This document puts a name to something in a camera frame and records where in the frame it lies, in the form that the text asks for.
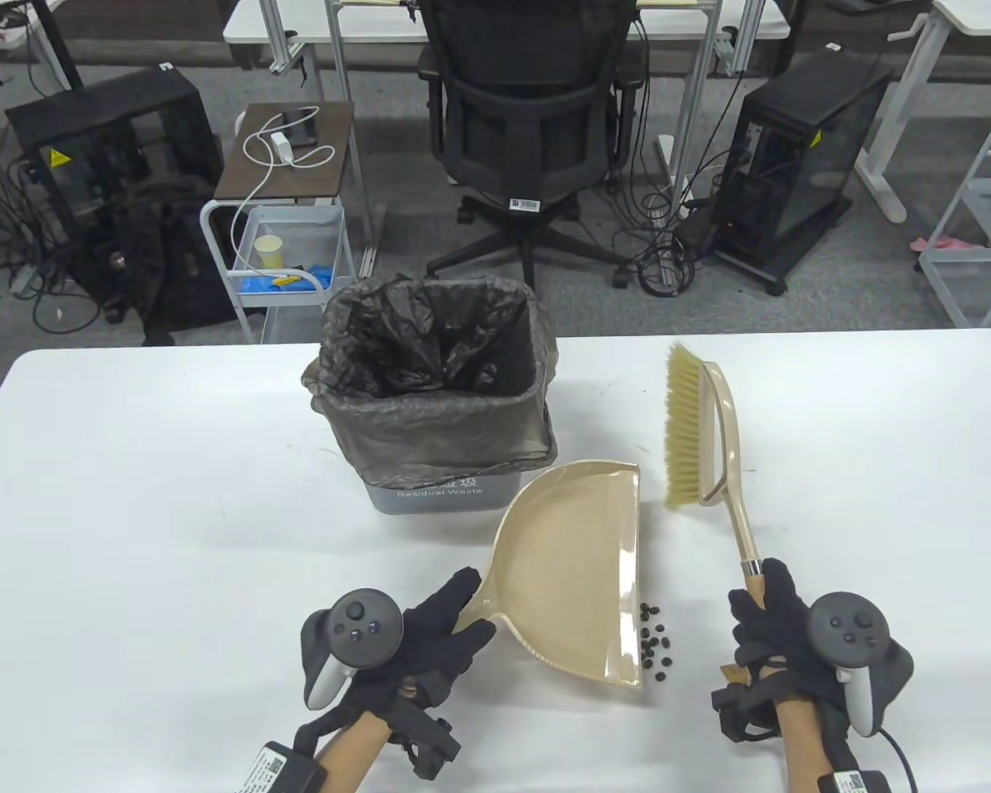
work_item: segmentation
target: brush bristles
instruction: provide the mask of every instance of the brush bristles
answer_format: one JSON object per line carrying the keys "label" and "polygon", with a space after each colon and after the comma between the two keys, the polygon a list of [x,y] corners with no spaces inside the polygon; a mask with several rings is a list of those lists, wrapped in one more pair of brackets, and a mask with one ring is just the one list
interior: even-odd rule
{"label": "brush bristles", "polygon": [[665,462],[668,506],[695,505],[700,491],[700,379],[704,362],[683,344],[674,344],[668,359],[668,424]]}

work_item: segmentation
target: chair base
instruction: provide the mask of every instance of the chair base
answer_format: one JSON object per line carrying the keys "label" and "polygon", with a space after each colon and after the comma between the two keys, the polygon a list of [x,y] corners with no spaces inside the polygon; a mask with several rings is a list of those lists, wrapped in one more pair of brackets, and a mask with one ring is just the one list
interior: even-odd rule
{"label": "chair base", "polygon": [[536,288],[536,259],[534,252],[537,248],[561,250],[563,253],[574,254],[591,261],[612,264],[616,267],[613,272],[613,286],[627,288],[631,278],[631,259],[583,242],[561,231],[555,231],[551,224],[564,216],[579,218],[579,204],[575,195],[565,197],[553,203],[550,207],[532,214],[532,212],[511,212],[510,209],[493,207],[473,196],[462,198],[459,208],[459,220],[472,222],[472,216],[484,218],[493,226],[500,228],[495,234],[488,235],[483,240],[473,242],[464,248],[453,250],[450,254],[439,257],[426,267],[428,275],[436,275],[442,269],[453,268],[457,264],[465,264],[481,256],[494,254],[499,250],[517,248],[521,254],[521,268],[525,283]]}

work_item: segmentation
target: trash can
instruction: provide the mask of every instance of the trash can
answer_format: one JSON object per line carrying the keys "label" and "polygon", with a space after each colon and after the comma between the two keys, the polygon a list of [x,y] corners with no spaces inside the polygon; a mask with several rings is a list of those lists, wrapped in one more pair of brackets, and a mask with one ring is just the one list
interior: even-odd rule
{"label": "trash can", "polygon": [[557,456],[557,360],[519,281],[368,279],[330,298],[301,380],[378,510],[495,510]]}

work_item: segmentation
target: black bag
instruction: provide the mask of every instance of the black bag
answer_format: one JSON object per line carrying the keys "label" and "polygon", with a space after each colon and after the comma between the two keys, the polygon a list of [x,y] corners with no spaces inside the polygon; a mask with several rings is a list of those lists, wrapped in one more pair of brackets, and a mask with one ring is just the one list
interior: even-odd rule
{"label": "black bag", "polygon": [[558,348],[525,284],[361,281],[327,303],[301,382],[372,487],[545,468]]}
{"label": "black bag", "polygon": [[204,178],[164,175],[130,186],[118,204],[126,293],[148,337],[235,319],[198,221],[212,197]]}

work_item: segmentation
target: chair backrest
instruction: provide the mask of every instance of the chair backrest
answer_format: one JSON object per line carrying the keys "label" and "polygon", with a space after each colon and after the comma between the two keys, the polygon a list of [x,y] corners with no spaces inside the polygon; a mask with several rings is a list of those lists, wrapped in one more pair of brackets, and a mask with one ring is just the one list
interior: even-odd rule
{"label": "chair backrest", "polygon": [[611,86],[635,0],[420,0],[420,10],[447,90],[448,173],[544,203],[608,173]]}

